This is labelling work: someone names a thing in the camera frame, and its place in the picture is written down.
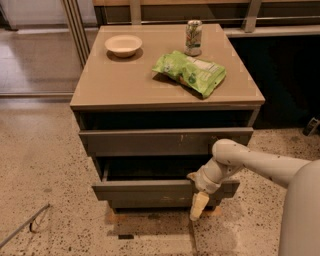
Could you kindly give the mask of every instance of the wooden cabinet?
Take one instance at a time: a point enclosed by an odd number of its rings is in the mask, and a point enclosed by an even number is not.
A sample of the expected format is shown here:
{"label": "wooden cabinet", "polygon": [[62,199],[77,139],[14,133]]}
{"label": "wooden cabinet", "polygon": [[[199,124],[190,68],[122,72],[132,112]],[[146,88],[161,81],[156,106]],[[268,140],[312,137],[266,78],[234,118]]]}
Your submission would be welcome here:
{"label": "wooden cabinet", "polygon": [[[213,143],[247,144],[252,135],[264,98],[219,25],[203,28],[200,57],[227,70],[209,98],[154,78],[152,65],[162,54],[183,51],[184,33],[182,25],[100,28],[71,108],[101,178],[93,189],[112,208],[191,206],[195,188],[186,175],[210,159]],[[105,40],[118,34],[139,36],[141,53],[119,59],[106,52]],[[237,186],[224,184],[209,206]]]}

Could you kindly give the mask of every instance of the speckled floor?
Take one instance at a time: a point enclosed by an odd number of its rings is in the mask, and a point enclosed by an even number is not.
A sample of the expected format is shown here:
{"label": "speckled floor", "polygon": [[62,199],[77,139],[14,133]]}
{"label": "speckled floor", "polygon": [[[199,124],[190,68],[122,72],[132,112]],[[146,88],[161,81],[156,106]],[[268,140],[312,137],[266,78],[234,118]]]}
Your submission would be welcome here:
{"label": "speckled floor", "polygon": [[[235,196],[191,225],[187,210],[115,215],[91,189],[99,178],[78,130],[67,101],[0,99],[0,242],[51,205],[0,255],[277,255],[285,189],[244,169]],[[319,134],[279,129],[256,130],[249,147],[315,160],[319,145]]]}

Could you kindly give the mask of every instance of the floor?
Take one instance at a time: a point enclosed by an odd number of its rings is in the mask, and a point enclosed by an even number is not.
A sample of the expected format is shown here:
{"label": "floor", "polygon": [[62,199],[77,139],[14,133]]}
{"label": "floor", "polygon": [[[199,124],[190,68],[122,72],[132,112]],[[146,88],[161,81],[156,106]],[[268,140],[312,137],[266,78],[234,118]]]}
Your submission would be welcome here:
{"label": "floor", "polygon": [[[0,63],[1,92],[73,90],[80,74],[66,32],[0,31]],[[186,209],[114,214],[91,189],[99,178],[78,131],[68,101],[0,99],[0,243],[50,204],[0,255],[277,255],[282,187],[243,169],[235,196],[197,222]],[[318,132],[261,129],[249,147],[315,160],[319,144]]]}

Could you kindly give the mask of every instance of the snack bag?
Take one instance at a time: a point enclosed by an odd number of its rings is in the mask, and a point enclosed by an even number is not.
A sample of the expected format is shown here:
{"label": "snack bag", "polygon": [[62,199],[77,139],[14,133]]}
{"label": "snack bag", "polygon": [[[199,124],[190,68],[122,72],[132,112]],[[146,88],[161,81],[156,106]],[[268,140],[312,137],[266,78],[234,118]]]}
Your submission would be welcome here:
{"label": "snack bag", "polygon": [[223,66],[189,57],[179,51],[161,56],[152,70],[196,90],[204,99],[226,76]]}

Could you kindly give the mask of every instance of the cabinet top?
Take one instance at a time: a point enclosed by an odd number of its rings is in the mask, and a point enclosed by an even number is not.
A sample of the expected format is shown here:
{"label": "cabinet top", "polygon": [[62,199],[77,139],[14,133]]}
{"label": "cabinet top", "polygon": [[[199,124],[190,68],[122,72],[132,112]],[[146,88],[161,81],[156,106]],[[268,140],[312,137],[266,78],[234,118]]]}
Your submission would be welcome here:
{"label": "cabinet top", "polygon": [[[159,110],[260,106],[264,97],[218,24],[202,28],[201,55],[226,68],[224,81],[205,100],[164,75],[152,71],[158,58],[184,51],[186,25],[102,26],[71,100],[73,110]],[[115,35],[135,35],[142,47],[118,58],[104,43]]]}

